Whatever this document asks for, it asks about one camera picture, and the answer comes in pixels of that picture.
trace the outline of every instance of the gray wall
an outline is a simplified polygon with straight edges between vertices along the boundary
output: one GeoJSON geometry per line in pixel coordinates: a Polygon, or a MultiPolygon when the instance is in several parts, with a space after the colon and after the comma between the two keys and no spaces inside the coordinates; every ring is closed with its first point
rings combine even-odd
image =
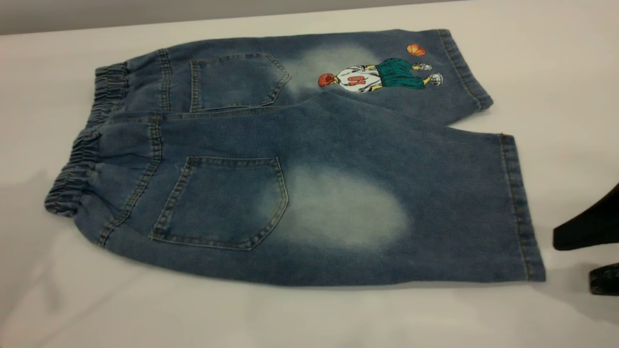
{"type": "Polygon", "coordinates": [[[0,34],[439,1],[449,0],[0,0],[0,34]]]}

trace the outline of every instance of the sneaker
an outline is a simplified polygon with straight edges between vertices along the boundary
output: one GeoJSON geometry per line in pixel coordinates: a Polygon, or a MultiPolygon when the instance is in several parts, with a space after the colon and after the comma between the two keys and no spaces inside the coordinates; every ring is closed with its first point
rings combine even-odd
{"type": "Polygon", "coordinates": [[[418,66],[419,70],[432,70],[432,65],[426,63],[415,63],[413,66],[418,66]]]}
{"type": "Polygon", "coordinates": [[[443,75],[439,73],[434,73],[430,75],[430,83],[435,86],[440,86],[443,84],[443,75]]]}

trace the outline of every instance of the orange ball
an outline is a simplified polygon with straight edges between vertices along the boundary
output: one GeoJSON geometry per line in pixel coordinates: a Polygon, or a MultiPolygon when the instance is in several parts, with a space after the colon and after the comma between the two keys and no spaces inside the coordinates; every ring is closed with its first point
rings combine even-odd
{"type": "Polygon", "coordinates": [[[406,50],[414,56],[425,56],[425,50],[423,49],[423,47],[415,45],[414,43],[407,46],[406,50]]]}

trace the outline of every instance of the jeans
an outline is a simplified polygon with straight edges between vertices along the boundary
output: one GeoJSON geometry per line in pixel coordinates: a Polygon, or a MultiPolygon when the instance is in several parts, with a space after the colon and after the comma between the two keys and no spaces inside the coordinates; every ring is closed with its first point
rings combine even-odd
{"type": "Polygon", "coordinates": [[[113,253],[291,286],[545,280],[514,138],[446,127],[492,104],[447,30],[187,43],[95,85],[45,204],[113,253]]]}

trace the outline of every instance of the cartoon figure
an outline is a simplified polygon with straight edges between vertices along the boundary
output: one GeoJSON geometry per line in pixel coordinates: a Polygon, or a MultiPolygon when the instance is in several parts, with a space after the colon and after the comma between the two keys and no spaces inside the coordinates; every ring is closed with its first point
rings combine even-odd
{"type": "Polygon", "coordinates": [[[414,71],[429,71],[432,66],[426,63],[411,65],[402,58],[387,58],[378,65],[355,65],[340,71],[337,75],[323,74],[318,85],[339,84],[344,89],[356,93],[373,92],[383,87],[406,87],[424,89],[430,83],[435,86],[443,84],[443,75],[434,73],[425,79],[414,76],[414,71]]]}

